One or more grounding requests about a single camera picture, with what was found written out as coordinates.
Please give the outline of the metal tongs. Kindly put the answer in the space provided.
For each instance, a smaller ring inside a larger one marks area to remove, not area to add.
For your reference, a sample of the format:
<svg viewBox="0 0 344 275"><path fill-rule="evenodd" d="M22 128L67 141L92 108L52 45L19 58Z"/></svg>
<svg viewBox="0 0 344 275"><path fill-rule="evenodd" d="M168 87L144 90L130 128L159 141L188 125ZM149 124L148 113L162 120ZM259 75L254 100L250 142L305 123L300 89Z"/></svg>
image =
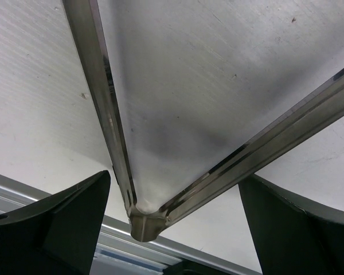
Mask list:
<svg viewBox="0 0 344 275"><path fill-rule="evenodd" d="M344 116L344 1L64 1L137 241Z"/></svg>

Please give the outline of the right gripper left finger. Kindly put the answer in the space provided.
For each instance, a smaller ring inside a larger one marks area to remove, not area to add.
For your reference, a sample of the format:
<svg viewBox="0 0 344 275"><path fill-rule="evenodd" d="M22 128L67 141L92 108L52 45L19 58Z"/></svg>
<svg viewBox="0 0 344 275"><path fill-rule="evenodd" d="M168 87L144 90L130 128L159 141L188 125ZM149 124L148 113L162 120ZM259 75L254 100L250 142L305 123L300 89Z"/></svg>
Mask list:
<svg viewBox="0 0 344 275"><path fill-rule="evenodd" d="M0 274L89 274L110 185L101 171L0 214Z"/></svg>

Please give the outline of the aluminium front rail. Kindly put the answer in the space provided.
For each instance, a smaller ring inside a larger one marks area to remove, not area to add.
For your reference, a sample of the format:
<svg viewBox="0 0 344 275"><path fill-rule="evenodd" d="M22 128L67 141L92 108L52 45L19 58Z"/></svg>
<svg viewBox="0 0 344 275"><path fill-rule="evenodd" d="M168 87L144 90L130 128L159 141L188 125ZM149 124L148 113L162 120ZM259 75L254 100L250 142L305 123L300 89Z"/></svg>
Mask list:
<svg viewBox="0 0 344 275"><path fill-rule="evenodd" d="M101 171L50 195L0 175L0 274L252 274L165 238L134 241L105 216Z"/></svg>

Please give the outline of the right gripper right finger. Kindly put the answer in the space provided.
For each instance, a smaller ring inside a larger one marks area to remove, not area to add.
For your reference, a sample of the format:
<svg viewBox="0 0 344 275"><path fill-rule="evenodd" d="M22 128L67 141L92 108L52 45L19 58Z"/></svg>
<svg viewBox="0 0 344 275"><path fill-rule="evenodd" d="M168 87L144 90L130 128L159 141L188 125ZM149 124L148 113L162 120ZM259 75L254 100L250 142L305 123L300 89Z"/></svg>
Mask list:
<svg viewBox="0 0 344 275"><path fill-rule="evenodd" d="M344 274L344 211L256 175L239 191L263 274Z"/></svg>

